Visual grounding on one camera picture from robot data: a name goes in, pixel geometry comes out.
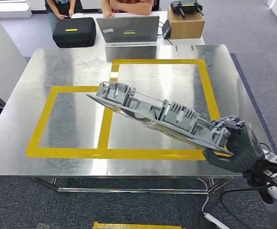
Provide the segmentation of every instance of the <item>yellow tape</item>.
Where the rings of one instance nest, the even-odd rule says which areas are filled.
[[[120,64],[196,64],[204,92],[210,119],[219,113],[204,60],[114,60],[111,72],[118,72]],[[98,86],[53,86],[43,111],[26,149],[27,156],[45,158],[107,158],[107,159],[148,159],[148,160],[205,160],[199,149],[107,149],[112,111],[105,108],[97,149],[38,147],[58,93],[96,92]]]
[[[201,149],[81,149],[39,147],[34,154],[27,156],[73,159],[205,160]]]
[[[181,229],[181,227],[166,225],[112,224],[94,222],[92,229]]]
[[[119,64],[112,64],[112,67],[111,69],[111,71],[112,73],[117,73],[120,70],[120,65]]]
[[[27,156],[33,156],[33,154],[38,153],[39,143],[41,140],[58,93],[96,92],[98,88],[98,86],[52,86],[31,139],[26,148]]]

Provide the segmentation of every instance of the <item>gray carpet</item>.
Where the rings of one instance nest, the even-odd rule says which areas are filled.
[[[65,180],[58,184],[64,185]],[[243,187],[242,179],[229,188]],[[136,180],[72,180],[76,187],[179,187],[203,188],[193,179],[136,179]],[[218,195],[212,196],[206,210],[231,228],[241,228],[221,206]],[[229,195],[225,199],[239,217],[253,228],[270,228],[256,193]],[[197,219],[205,197],[164,194],[69,194],[61,197],[24,179],[0,178],[0,228],[30,229],[39,223],[54,229],[90,229],[94,221],[107,223],[139,223],[176,225],[198,228]],[[201,220],[201,228],[215,228]]]
[[[267,0],[204,0],[206,44],[225,44],[235,53],[247,85],[277,147],[277,18]],[[166,9],[170,0],[161,0]],[[24,56],[36,48],[56,48],[46,15],[1,22]],[[73,180],[83,187],[200,187],[197,180]],[[242,179],[227,188],[245,186]],[[212,196],[207,211],[230,228],[242,228]],[[23,179],[0,178],[0,228],[91,228],[94,221],[197,228],[204,197],[147,194],[70,194],[61,197]],[[252,228],[270,228],[254,192],[227,195],[227,205]],[[206,221],[201,228],[212,228]]]

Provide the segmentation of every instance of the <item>gray laptop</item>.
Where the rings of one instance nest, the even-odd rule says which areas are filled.
[[[96,18],[107,43],[155,42],[159,20],[159,16]]]

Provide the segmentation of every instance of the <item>cardboard box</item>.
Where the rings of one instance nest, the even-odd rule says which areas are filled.
[[[182,19],[179,14],[173,13],[169,7],[167,19],[171,27],[170,39],[200,38],[204,26],[204,19],[200,13],[188,15],[188,19]]]

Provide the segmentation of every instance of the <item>red shirt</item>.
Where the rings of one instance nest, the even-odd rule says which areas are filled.
[[[120,3],[128,3],[128,4],[133,4],[133,3],[139,3],[139,2],[146,2],[150,3],[152,6],[154,5],[154,0],[117,0]],[[114,13],[120,13],[120,10],[114,10]]]

